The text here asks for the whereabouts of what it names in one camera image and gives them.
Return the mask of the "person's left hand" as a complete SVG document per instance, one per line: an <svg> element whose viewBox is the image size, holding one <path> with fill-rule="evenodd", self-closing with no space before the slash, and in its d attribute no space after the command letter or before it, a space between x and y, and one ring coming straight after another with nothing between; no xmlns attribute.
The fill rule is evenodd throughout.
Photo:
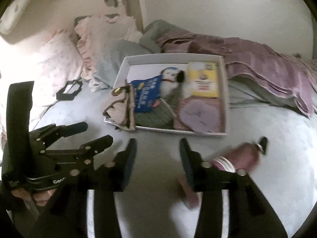
<svg viewBox="0 0 317 238"><path fill-rule="evenodd" d="M11 193L13 196L22 199L24 202L31 202L32 200L34 200L38 206L45 206L56 190L57 189L41 191L39 193L35 193L31 195L25 189L19 188L19 189L11 191Z"/></svg>

